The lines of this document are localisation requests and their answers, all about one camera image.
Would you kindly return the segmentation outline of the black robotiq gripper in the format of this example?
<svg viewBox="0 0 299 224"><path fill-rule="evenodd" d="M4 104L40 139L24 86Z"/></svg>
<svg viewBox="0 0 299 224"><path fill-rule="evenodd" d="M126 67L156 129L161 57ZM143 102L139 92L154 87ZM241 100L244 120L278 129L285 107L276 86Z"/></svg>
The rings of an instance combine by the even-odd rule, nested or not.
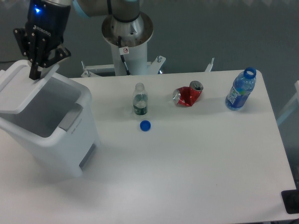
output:
<svg viewBox="0 0 299 224"><path fill-rule="evenodd" d="M31 0L28 21L13 33L23 56L31 63L29 78L38 80L71 56L63 45L71 10L70 0Z"/></svg>

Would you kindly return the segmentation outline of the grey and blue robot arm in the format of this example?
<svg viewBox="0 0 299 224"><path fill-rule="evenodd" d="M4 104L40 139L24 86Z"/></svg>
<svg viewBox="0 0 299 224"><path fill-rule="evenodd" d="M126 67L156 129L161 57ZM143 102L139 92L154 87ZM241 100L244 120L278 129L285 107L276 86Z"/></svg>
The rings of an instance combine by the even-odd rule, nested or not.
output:
<svg viewBox="0 0 299 224"><path fill-rule="evenodd" d="M71 56L63 46L71 8L83 17L106 16L101 30L111 46L117 76L147 75L147 43L153 23L140 10L138 0L32 0L24 28L14 29L23 56L30 66L29 78Z"/></svg>

